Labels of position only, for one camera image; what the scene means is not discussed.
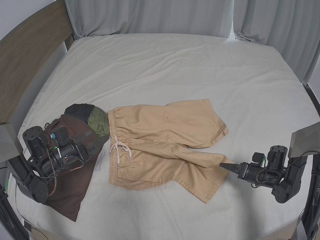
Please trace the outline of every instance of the gray curtain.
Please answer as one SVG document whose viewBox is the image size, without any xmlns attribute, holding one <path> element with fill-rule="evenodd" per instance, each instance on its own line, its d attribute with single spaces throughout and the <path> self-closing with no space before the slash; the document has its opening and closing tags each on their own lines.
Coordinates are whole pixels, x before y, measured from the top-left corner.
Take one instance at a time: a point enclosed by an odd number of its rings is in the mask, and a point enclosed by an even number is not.
<svg viewBox="0 0 320 240">
<path fill-rule="evenodd" d="M 319 56 L 320 0 L 234 0 L 237 39 L 273 46 L 306 84 Z"/>
<path fill-rule="evenodd" d="M 65 0 L 75 38 L 114 33 L 229 37 L 234 0 Z"/>
</svg>

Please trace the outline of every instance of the wrinkled sheet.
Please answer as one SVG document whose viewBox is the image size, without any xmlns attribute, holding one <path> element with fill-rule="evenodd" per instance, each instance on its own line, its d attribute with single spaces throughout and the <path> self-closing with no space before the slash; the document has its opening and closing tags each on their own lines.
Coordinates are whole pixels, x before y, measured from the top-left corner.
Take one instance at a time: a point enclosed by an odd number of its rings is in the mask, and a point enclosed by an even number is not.
<svg viewBox="0 0 320 240">
<path fill-rule="evenodd" d="M 205 152 L 235 163 L 254 152 L 289 147 L 292 132 L 319 121 L 290 67 L 270 46 L 188 34 L 119 34 L 76 40 L 34 101 L 22 128 L 59 118 L 73 103 L 103 110 L 210 99 L 229 134 Z M 147 190 L 109 183 L 104 145 L 76 222 L 24 196 L 10 178 L 9 200 L 29 223 L 66 239 L 256 239 L 294 221 L 308 194 L 308 158 L 300 192 L 279 204 L 271 189 L 230 173 L 205 204 L 177 182 Z"/>
</svg>

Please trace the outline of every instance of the white drawstring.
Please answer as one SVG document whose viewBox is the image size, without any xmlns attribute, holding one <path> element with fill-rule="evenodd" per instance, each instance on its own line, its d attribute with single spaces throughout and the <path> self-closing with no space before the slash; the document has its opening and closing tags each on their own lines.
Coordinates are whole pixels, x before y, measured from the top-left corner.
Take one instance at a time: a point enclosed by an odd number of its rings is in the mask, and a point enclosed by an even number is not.
<svg viewBox="0 0 320 240">
<path fill-rule="evenodd" d="M 130 148 L 129 148 L 126 144 L 124 144 L 124 143 L 122 143 L 121 141 L 118 141 L 118 140 L 117 140 L 116 135 L 114 135 L 114 139 L 115 139 L 115 143 L 111 146 L 111 148 L 110 148 L 110 153 L 111 153 L 111 150 L 113 150 L 114 148 L 117 150 L 117 158 L 118 158 L 117 162 L 118 162 L 118 169 L 119 169 L 120 157 L 119 157 L 119 149 L 118 149 L 118 146 L 122 146 L 122 148 L 123 148 L 126 152 L 129 152 L 129 162 L 131 162 L 131 155 L 132 155 L 132 154 L 131 154 Z"/>
</svg>

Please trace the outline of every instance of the white bed sheet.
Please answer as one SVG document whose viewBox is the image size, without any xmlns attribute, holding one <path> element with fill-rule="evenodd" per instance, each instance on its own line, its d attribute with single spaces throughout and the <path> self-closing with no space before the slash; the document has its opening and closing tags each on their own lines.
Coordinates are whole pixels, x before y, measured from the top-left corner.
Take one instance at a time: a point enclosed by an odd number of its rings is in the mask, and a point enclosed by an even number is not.
<svg viewBox="0 0 320 240">
<path fill-rule="evenodd" d="M 22 128 L 51 122 L 73 103 L 104 110 L 209 98 L 229 134 L 206 152 L 236 163 L 289 146 L 291 133 L 319 121 L 290 67 L 270 46 L 188 34 L 119 34 L 76 40 L 46 82 Z M 177 182 L 147 190 L 109 184 L 108 141 L 76 222 L 27 198 L 10 179 L 9 200 L 32 225 L 66 239 L 256 239 L 294 221 L 310 183 L 279 204 L 271 189 L 230 173 L 205 204 Z"/>
</svg>

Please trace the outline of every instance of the wooden bed rail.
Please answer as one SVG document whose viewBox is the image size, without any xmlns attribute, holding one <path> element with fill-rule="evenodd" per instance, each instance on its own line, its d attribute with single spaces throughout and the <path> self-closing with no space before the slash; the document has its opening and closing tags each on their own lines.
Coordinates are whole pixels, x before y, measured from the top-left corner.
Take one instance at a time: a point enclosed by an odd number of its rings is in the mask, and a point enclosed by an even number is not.
<svg viewBox="0 0 320 240">
<path fill-rule="evenodd" d="M 0 121 L 10 122 L 30 81 L 63 42 L 70 48 L 72 33 L 64 0 L 57 0 L 0 40 Z"/>
</svg>

